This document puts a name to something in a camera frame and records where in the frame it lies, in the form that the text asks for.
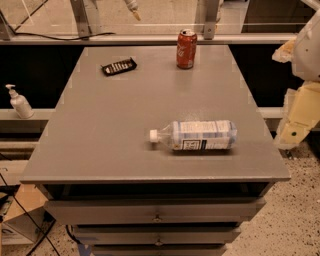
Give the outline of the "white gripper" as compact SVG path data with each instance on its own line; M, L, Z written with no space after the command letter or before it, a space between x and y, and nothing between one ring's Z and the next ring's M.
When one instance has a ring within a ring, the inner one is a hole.
M288 40L272 55L274 61L290 62L295 39ZM295 93L289 111L289 122L281 120L276 130L274 144L278 149L291 150L298 147L310 130L320 121L320 83L304 82Z

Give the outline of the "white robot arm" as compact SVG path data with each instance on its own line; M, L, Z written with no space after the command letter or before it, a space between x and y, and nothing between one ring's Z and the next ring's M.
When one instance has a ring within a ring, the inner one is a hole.
M272 59L290 62L294 76L303 84L288 89L283 117L276 130L274 144L282 150L297 147L320 121L320 10L298 35L279 47Z

